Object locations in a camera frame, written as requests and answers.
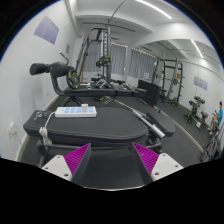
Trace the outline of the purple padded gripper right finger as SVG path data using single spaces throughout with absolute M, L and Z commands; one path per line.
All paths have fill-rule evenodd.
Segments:
M 167 153 L 157 154 L 137 143 L 132 144 L 131 150 L 144 184 L 149 184 L 183 169 L 183 166 Z

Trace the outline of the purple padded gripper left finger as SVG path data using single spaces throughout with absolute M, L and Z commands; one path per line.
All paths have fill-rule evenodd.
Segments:
M 91 153 L 91 144 L 86 144 L 65 156 L 56 155 L 42 169 L 75 184 L 80 184 Z

